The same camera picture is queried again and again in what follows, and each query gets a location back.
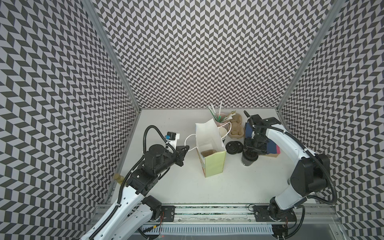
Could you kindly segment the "brown pulp cup carrier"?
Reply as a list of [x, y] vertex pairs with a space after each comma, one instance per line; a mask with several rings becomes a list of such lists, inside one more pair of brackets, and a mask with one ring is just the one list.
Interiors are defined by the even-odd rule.
[[215, 154], [216, 152], [217, 152], [216, 150], [207, 150], [207, 151], [201, 152], [201, 155], [203, 156], [203, 158], [206, 158], [212, 154]]

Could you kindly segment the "illustrated green paper gift bag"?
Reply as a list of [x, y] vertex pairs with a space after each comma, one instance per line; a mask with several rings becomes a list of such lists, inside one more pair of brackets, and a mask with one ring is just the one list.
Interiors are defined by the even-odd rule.
[[195, 133], [187, 136], [184, 140], [184, 146], [186, 146], [189, 138], [195, 138], [195, 146], [189, 151], [197, 152], [205, 178], [221, 174], [224, 171], [227, 156], [224, 140], [229, 134], [229, 132], [225, 132], [222, 136], [220, 130], [224, 129], [224, 125], [217, 126], [213, 119], [206, 123], [196, 123]]

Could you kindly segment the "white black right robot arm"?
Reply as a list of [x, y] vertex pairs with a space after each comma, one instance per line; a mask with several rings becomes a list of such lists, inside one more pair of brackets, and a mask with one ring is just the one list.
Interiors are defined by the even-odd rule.
[[330, 159], [327, 155], [308, 149], [276, 118], [262, 119], [259, 115], [250, 115], [248, 112], [244, 114], [247, 117], [245, 132], [251, 134], [244, 139], [243, 165], [250, 166], [260, 156], [267, 155], [268, 144], [275, 143], [284, 150], [295, 167], [288, 179], [288, 187], [271, 198], [267, 207], [272, 221], [283, 220], [308, 199], [327, 205], [336, 204], [338, 194], [331, 179]]

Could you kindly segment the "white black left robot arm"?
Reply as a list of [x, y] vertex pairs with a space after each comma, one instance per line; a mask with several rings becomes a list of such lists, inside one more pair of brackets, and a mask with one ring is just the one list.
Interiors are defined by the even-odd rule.
[[151, 146], [124, 178], [117, 200], [81, 238], [127, 240], [142, 225], [157, 221], [162, 204], [148, 193], [171, 166], [183, 166], [189, 149], [189, 146], [177, 146], [170, 153], [162, 145]]

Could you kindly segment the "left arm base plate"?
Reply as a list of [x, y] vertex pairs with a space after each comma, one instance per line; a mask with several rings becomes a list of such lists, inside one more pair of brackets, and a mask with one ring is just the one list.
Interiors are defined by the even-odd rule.
[[157, 207], [153, 211], [153, 216], [151, 218], [152, 222], [173, 222], [175, 218], [176, 206], [166, 205]]

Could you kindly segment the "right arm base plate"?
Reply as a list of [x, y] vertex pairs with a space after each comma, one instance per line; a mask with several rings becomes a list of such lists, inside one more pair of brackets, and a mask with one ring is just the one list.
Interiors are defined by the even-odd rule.
[[275, 205], [253, 206], [253, 213], [257, 222], [295, 222], [297, 217], [293, 209], [280, 210]]

